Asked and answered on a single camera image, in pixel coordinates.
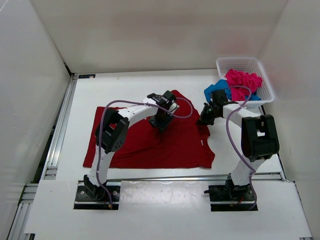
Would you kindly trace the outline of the red t-shirt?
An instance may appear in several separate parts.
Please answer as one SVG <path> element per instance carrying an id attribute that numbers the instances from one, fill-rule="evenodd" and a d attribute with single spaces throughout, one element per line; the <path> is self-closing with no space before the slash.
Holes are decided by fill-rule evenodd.
<path id="1" fill-rule="evenodd" d="M 112 157 L 110 167 L 117 169 L 210 169 L 215 153 L 208 145 L 210 131 L 206 125 L 197 125 L 200 115 L 189 99 L 179 91 L 178 116 L 164 131 L 153 128 L 144 119 L 128 129 L 125 143 Z"/>

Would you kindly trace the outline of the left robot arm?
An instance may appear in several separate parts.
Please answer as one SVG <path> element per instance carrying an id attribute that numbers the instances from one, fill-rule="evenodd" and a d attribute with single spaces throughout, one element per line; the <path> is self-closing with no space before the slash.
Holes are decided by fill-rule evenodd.
<path id="1" fill-rule="evenodd" d="M 110 107 L 116 101 L 107 104 L 95 132 L 96 156 L 89 174 L 83 177 L 85 192 L 93 201 L 111 197 L 106 188 L 108 169 L 114 153 L 124 145 L 129 128 L 149 118 L 152 127 L 165 130 L 179 109 L 176 101 L 176 96 L 166 91 L 162 95 L 151 93 L 141 102 L 128 101 L 130 106 L 119 110 Z"/>

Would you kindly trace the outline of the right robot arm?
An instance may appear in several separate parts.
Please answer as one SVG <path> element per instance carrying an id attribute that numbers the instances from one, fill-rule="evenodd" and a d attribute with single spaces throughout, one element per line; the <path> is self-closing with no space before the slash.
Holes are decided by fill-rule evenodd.
<path id="1" fill-rule="evenodd" d="M 253 113 L 244 104 L 228 100 L 223 89 L 215 90 L 210 95 L 196 124 L 212 126 L 217 118 L 226 120 L 227 137 L 240 160 L 229 174 L 224 193 L 230 200 L 236 200 L 251 184 L 252 176 L 258 168 L 279 152 L 276 124 L 272 115 Z M 236 147 L 232 139 L 230 122 L 241 128 L 241 149 Z"/>

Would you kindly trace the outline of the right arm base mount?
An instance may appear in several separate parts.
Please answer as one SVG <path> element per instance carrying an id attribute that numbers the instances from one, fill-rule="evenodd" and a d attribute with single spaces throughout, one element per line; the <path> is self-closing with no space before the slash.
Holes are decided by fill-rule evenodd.
<path id="1" fill-rule="evenodd" d="M 256 197 L 249 184 L 240 188 L 227 185 L 209 185 L 204 195 L 209 197 L 212 212 L 258 211 Z"/>

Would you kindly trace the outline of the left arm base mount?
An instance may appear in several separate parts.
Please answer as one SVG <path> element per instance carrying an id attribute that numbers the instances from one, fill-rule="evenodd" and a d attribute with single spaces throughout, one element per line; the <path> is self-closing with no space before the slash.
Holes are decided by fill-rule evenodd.
<path id="1" fill-rule="evenodd" d="M 113 210 L 117 211 L 120 205 L 121 182 L 107 182 L 111 196 L 111 203 L 108 193 L 103 189 L 99 189 L 97 193 L 91 193 L 83 181 L 77 184 L 76 194 L 74 198 L 73 208 L 75 210 Z"/>

